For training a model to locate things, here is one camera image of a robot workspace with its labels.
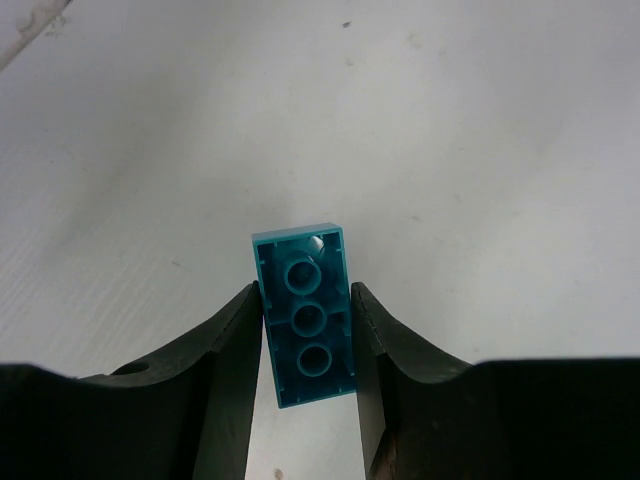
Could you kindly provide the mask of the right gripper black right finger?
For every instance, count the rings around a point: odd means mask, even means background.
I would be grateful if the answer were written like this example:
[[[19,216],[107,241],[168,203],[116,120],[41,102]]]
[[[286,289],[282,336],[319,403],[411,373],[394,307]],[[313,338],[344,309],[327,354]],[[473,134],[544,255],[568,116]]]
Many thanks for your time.
[[[635,479],[635,358],[466,363],[351,288],[370,479]]]

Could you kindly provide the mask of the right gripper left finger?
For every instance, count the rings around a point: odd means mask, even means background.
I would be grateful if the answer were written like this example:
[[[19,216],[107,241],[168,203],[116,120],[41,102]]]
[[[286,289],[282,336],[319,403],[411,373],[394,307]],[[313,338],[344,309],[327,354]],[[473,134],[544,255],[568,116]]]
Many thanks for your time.
[[[1,368],[5,479],[241,479],[262,339],[258,286],[111,374]]]

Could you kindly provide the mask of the teal lego brick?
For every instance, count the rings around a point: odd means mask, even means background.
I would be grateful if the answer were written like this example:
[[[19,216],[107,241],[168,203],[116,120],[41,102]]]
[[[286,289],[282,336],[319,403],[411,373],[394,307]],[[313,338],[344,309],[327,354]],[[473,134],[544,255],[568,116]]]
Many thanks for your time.
[[[334,223],[251,237],[281,409],[355,391],[350,284]]]

